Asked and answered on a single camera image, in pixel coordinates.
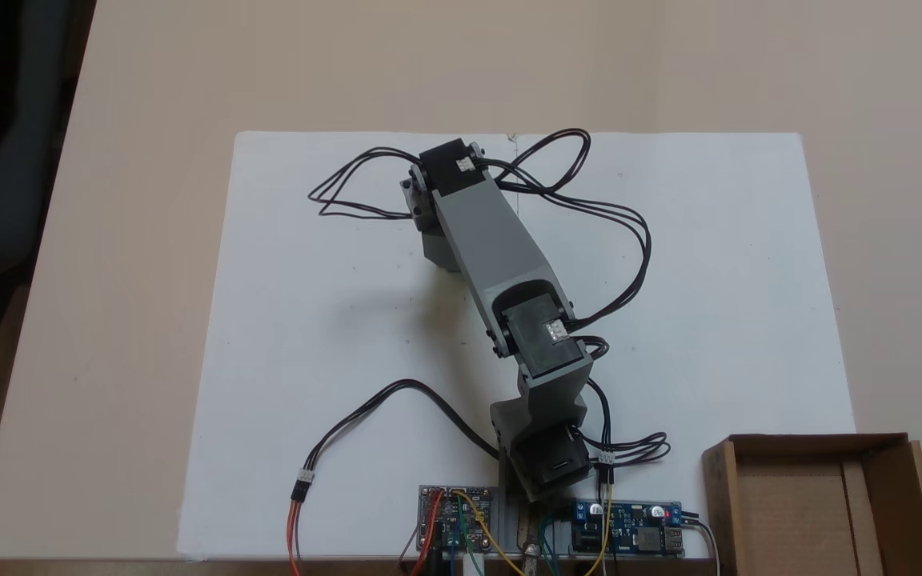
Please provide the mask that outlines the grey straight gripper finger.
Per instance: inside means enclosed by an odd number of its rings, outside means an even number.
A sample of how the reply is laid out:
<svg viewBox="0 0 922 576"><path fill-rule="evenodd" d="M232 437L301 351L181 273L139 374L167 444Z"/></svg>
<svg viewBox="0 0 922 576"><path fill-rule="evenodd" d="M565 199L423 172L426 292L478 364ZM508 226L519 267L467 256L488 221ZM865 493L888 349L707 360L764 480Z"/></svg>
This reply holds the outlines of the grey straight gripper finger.
<svg viewBox="0 0 922 576"><path fill-rule="evenodd" d="M439 269L454 274L461 273L461 267L457 262L456 255L453 248L451 248L449 239L447 239L445 230L441 226L429 227L429 229L422 232L422 249L425 259L428 259Z"/></svg>

